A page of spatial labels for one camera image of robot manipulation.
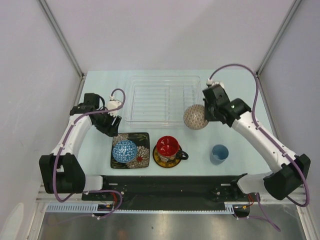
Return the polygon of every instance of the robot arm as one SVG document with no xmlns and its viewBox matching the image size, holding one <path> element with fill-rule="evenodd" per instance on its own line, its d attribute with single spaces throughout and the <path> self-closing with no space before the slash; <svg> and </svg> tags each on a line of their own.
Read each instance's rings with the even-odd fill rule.
<svg viewBox="0 0 320 240">
<path fill-rule="evenodd" d="M 102 100 L 104 111 L 98 111 Z M 51 154 L 42 155 L 39 160 L 40 171 L 45 191 L 54 193 L 53 173 L 56 158 L 57 171 L 55 186 L 57 193 L 82 193 L 102 188 L 103 179 L 99 175 L 85 175 L 78 163 L 80 146 L 92 125 L 109 137 L 118 135 L 121 117 L 118 108 L 122 103 L 113 97 L 105 107 L 105 101 L 95 93 L 86 93 L 83 103 L 70 111 L 69 123 L 58 145 Z"/>
<path fill-rule="evenodd" d="M 250 107 L 241 99 L 230 101 L 223 86 L 213 83 L 204 89 L 204 117 L 207 121 L 227 124 L 242 136 L 261 154 L 271 172 L 248 175 L 237 182 L 245 193 L 263 193 L 266 190 L 276 199 L 282 200 L 302 184 L 296 168 L 289 161 L 294 160 L 304 177 L 308 175 L 310 159 L 305 155 L 297 156 L 253 118 Z"/>
</svg>

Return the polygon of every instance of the gray floor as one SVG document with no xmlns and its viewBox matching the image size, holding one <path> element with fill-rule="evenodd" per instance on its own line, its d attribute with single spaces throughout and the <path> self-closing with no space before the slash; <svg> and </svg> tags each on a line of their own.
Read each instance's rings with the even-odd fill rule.
<svg viewBox="0 0 320 240">
<path fill-rule="evenodd" d="M 265 206 L 280 228 L 257 219 L 236 220 L 231 215 L 118 213 L 106 219 L 74 217 L 71 213 L 46 213 L 39 240 L 304 240 L 293 205 Z M 257 205 L 251 215 L 261 216 Z"/>
</svg>

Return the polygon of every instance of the cup handle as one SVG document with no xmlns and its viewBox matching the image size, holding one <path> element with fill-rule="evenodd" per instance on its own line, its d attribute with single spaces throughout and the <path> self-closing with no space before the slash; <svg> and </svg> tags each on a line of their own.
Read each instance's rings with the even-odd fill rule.
<svg viewBox="0 0 320 240">
<path fill-rule="evenodd" d="M 181 151 L 181 150 L 179 150 L 176 153 L 176 156 L 178 159 L 181 159 L 181 160 L 187 160 L 189 158 L 189 155 L 185 151 Z"/>
</svg>

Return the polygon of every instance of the white wall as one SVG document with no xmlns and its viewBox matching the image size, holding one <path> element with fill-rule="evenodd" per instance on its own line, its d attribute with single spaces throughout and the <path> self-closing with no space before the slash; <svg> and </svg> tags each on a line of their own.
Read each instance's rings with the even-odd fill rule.
<svg viewBox="0 0 320 240">
<path fill-rule="evenodd" d="M 319 13 L 319 0 L 302 1 L 261 75 L 279 137 L 299 155 L 305 153 L 311 158 L 307 182 L 317 217 L 320 216 Z"/>
<path fill-rule="evenodd" d="M 36 0 L 4 0 L 0 16 L 0 232 L 23 203 L 22 239 L 41 182 L 39 158 L 63 134 L 79 78 Z"/>
<path fill-rule="evenodd" d="M 88 70 L 258 68 L 293 0 L 48 0 Z"/>
</svg>

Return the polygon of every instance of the black decorative plate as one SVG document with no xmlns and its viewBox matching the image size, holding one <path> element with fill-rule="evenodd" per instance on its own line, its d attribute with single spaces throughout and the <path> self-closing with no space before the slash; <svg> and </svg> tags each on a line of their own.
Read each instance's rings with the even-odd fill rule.
<svg viewBox="0 0 320 240">
<path fill-rule="evenodd" d="M 115 160 L 112 151 L 115 145 L 124 140 L 130 140 L 135 143 L 137 147 L 137 154 L 135 158 L 127 163 L 121 163 Z M 127 132 L 119 133 L 118 136 L 113 137 L 111 149 L 111 168 L 113 169 L 141 169 L 149 166 L 150 162 L 150 138 L 147 132 Z"/>
</svg>

